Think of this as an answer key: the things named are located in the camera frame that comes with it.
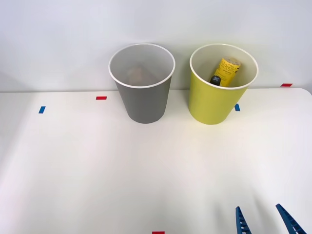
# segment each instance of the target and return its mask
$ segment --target white cup rim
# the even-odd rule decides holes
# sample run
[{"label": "white cup rim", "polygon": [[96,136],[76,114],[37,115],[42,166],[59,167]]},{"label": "white cup rim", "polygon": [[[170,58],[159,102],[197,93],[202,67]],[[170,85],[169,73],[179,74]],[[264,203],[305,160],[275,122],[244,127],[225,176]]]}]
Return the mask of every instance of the white cup rim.
[{"label": "white cup rim", "polygon": [[[129,48],[129,47],[132,47],[132,46],[137,46],[137,45],[151,45],[151,46],[156,46],[156,47],[158,47],[158,48],[163,49],[164,51],[166,51],[166,52],[170,55],[170,57],[172,58],[172,60],[173,60],[173,62],[174,62],[171,73],[170,73],[165,79],[161,80],[160,82],[158,82],[158,83],[156,83],[156,84],[152,84],[152,85],[147,85],[147,86],[133,86],[133,85],[125,84],[125,83],[121,82],[120,80],[118,80],[116,77],[114,77],[114,75],[113,75],[113,73],[112,73],[112,71],[111,71],[111,62],[112,62],[113,58],[114,58],[120,51],[122,51],[122,50],[124,50],[124,49],[127,49],[127,48]],[[123,86],[126,86],[126,87],[128,87],[128,88],[134,88],[134,89],[147,89],[147,88],[152,88],[152,87],[158,86],[158,85],[160,85],[160,84],[166,82],[166,81],[172,76],[172,74],[174,73],[175,68],[176,68],[176,60],[175,60],[175,57],[170,53],[170,51],[167,50],[166,48],[160,46],[160,45],[156,45],[156,44],[152,44],[152,43],[136,43],[136,44],[132,44],[132,45],[128,45],[128,46],[126,46],[126,47],[123,47],[123,48],[121,48],[120,50],[118,50],[117,52],[114,53],[114,55],[111,57],[111,59],[109,60],[109,63],[108,63],[108,71],[109,71],[109,74],[111,75],[111,77],[114,79],[114,81],[116,81],[117,83],[119,83],[119,84],[121,84],[121,85],[123,85]]]},{"label": "white cup rim", "polygon": [[[201,50],[202,48],[205,48],[205,47],[207,47],[207,46],[213,46],[213,45],[226,45],[226,46],[230,46],[230,47],[233,47],[233,48],[235,48],[235,49],[238,49],[238,50],[240,50],[240,51],[246,53],[248,56],[250,56],[250,57],[252,58],[253,62],[255,63],[256,70],[257,70],[257,72],[256,72],[256,74],[255,74],[253,80],[250,81],[249,83],[245,84],[245,85],[238,86],[238,87],[222,87],[222,86],[218,86],[218,85],[211,84],[211,83],[205,81],[204,79],[202,79],[202,78],[195,72],[195,70],[194,70],[194,68],[193,68],[193,65],[192,65],[192,60],[193,60],[193,57],[194,57],[194,55],[196,54],[197,51],[199,51],[199,50]],[[229,45],[229,44],[223,44],[223,43],[214,43],[214,44],[208,44],[208,45],[203,45],[203,46],[199,47],[199,48],[198,48],[197,50],[195,50],[195,51],[192,53],[192,55],[191,55],[191,58],[190,58],[190,67],[191,67],[191,70],[192,70],[192,72],[194,73],[194,75],[195,75],[199,80],[201,80],[202,82],[204,82],[205,84],[208,84],[208,85],[210,85],[210,86],[212,86],[212,87],[215,87],[215,88],[218,88],[218,89],[226,89],[226,90],[243,89],[243,88],[245,88],[245,87],[248,87],[249,85],[251,85],[251,84],[255,81],[255,79],[257,78],[258,73],[259,73],[258,63],[257,63],[257,61],[254,59],[254,57],[253,57],[251,54],[249,54],[247,51],[245,51],[245,50],[243,50],[243,49],[241,49],[241,48],[239,48],[239,47],[237,47],[237,46]]]}]

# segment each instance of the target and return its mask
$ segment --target table surface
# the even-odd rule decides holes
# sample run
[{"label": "table surface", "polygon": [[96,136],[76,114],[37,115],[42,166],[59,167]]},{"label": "table surface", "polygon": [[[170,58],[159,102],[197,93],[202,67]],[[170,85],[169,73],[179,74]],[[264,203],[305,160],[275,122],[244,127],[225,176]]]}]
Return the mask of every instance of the table surface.
[{"label": "table surface", "polygon": [[118,92],[0,94],[0,233],[235,234],[240,206],[286,234],[277,203],[312,233],[311,94],[249,89],[218,125],[187,99],[144,125]]}]

